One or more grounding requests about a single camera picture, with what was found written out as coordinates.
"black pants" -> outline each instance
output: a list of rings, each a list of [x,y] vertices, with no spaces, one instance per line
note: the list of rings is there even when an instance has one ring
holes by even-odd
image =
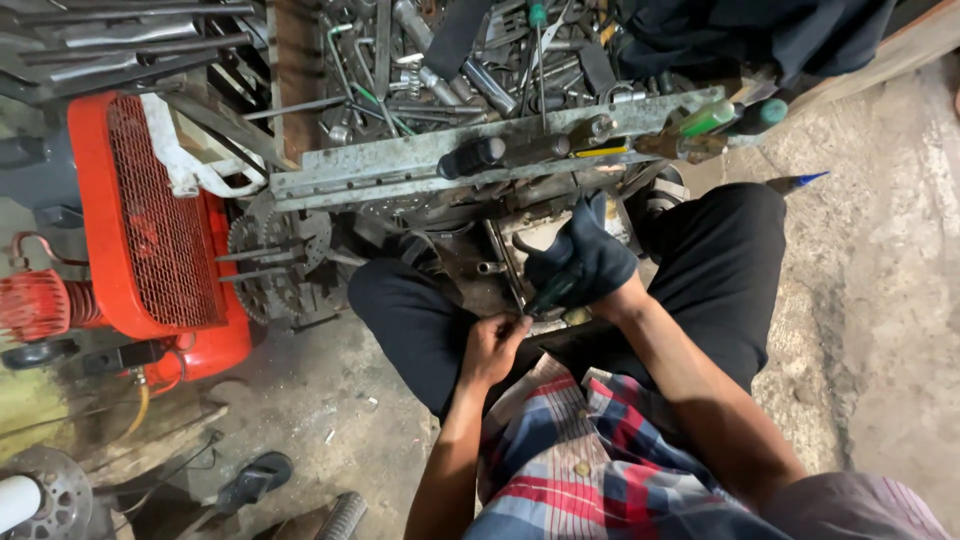
[[[727,184],[636,226],[641,244],[660,261],[650,295],[748,392],[767,362],[785,214],[783,198],[766,185]],[[469,329],[478,317],[447,300],[429,278],[392,259],[373,260],[358,269],[348,297],[403,381],[443,420]],[[653,386],[613,326],[561,349],[564,365],[578,379],[593,366]],[[520,357],[520,369],[495,388],[492,397],[530,367]]]

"screwdriver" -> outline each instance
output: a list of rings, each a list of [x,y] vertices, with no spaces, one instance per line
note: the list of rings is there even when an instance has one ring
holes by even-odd
[[[543,0],[528,0],[530,14],[527,16],[530,26],[537,29],[537,61],[530,62],[530,69],[540,65],[540,118],[543,121],[543,134],[546,131],[546,89],[543,82],[543,25],[546,24],[546,8]]]

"white plastic part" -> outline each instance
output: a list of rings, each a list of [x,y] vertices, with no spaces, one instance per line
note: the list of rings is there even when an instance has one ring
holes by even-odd
[[[41,500],[40,486],[29,477],[0,480],[0,534],[30,519]]]
[[[150,140],[156,158],[167,167],[170,188],[174,197],[196,197],[200,188],[225,199],[253,195],[267,185],[267,179],[237,157],[204,163],[187,152],[180,144],[174,112],[156,94],[140,96],[147,117]],[[182,116],[178,120],[188,122]],[[263,158],[243,149],[244,153],[263,166]],[[243,187],[230,187],[223,177],[243,173],[250,183]]]

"yellow hose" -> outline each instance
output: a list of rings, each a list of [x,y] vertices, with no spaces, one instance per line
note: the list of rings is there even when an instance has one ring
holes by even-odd
[[[136,429],[140,427],[140,424],[143,424],[143,418],[147,416],[147,407],[150,406],[150,388],[148,388],[145,383],[138,384],[138,386],[140,387],[140,410],[137,411],[136,418],[133,419],[130,427],[124,431],[124,434],[120,435],[121,439],[136,431]]]

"red metal mesh guard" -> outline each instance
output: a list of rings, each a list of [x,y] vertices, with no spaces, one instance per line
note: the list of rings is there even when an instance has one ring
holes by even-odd
[[[214,254],[204,242],[203,199],[178,199],[171,193],[139,98],[114,100],[107,122],[133,277],[143,306],[163,325],[218,323],[217,283],[210,278]]]

